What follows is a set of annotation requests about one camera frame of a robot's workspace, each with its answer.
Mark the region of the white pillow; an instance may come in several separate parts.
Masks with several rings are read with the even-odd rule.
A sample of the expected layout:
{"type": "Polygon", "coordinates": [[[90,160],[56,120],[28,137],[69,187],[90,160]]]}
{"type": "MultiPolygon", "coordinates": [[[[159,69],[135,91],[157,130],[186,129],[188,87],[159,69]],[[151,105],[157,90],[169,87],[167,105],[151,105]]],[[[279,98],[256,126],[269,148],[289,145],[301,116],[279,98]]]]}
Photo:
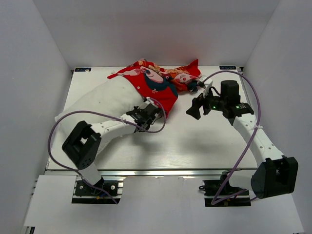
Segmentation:
{"type": "MultiPolygon", "coordinates": [[[[131,82],[122,76],[116,76],[80,97],[74,104],[58,114],[55,120],[58,121],[65,114],[73,111],[93,111],[120,117],[135,106],[142,104],[143,97],[131,82]]],[[[61,146],[78,122],[85,121],[88,124],[93,124],[108,120],[109,118],[88,113],[73,114],[63,119],[58,125],[62,139],[59,142],[54,142],[52,148],[53,157],[65,155],[61,146]]]]}

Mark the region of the red cartoon print pillowcase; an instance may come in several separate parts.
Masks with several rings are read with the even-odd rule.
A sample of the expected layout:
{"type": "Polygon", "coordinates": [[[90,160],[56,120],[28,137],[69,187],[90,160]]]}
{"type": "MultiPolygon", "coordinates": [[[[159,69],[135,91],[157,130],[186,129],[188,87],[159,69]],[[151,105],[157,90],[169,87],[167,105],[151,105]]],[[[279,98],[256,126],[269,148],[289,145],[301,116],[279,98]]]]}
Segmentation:
{"type": "Polygon", "coordinates": [[[198,62],[199,60],[195,59],[187,66],[165,69],[143,59],[109,75],[107,78],[124,77],[143,97],[150,97],[159,101],[160,106],[168,115],[178,99],[178,93],[198,91],[197,82],[201,77],[198,62]]]}

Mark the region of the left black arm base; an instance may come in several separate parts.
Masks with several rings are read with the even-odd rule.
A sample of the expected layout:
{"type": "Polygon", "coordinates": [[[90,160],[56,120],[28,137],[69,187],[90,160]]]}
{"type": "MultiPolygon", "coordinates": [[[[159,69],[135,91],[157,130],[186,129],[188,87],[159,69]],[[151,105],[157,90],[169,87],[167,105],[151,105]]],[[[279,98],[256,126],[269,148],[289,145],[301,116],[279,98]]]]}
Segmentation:
{"type": "Polygon", "coordinates": [[[118,180],[104,180],[103,178],[94,188],[83,180],[76,180],[72,195],[72,204],[118,204],[122,194],[122,182],[118,180]]]}

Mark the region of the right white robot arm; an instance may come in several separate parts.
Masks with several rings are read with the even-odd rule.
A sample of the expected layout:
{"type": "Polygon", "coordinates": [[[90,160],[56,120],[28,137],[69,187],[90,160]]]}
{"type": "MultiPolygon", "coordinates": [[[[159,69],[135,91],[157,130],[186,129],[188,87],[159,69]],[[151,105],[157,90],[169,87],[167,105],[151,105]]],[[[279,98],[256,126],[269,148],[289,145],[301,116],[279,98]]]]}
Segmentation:
{"type": "Polygon", "coordinates": [[[231,126],[242,136],[256,160],[257,169],[222,173],[219,183],[209,185],[206,191],[217,197],[236,196],[246,190],[252,191],[257,198],[291,194],[295,189],[298,162],[294,157],[286,157],[275,147],[264,130],[257,123],[253,109],[241,102],[239,84],[235,80],[221,82],[221,90],[212,86],[212,81],[203,84],[203,93],[192,100],[186,114],[200,119],[199,109],[204,115],[210,111],[220,111],[231,126]]]}

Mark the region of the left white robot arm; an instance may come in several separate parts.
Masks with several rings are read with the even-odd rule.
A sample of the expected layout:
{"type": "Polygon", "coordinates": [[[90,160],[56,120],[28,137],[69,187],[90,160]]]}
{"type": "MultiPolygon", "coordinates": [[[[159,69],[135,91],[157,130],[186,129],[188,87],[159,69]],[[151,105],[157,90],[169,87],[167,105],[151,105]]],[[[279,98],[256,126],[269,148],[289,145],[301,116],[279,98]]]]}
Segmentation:
{"type": "Polygon", "coordinates": [[[85,180],[86,189],[97,195],[102,191],[104,183],[94,163],[98,154],[113,139],[136,132],[147,132],[158,118],[164,116],[162,108],[146,101],[142,106],[136,106],[122,116],[105,122],[88,124],[80,121],[63,143],[62,150],[85,180]]]}

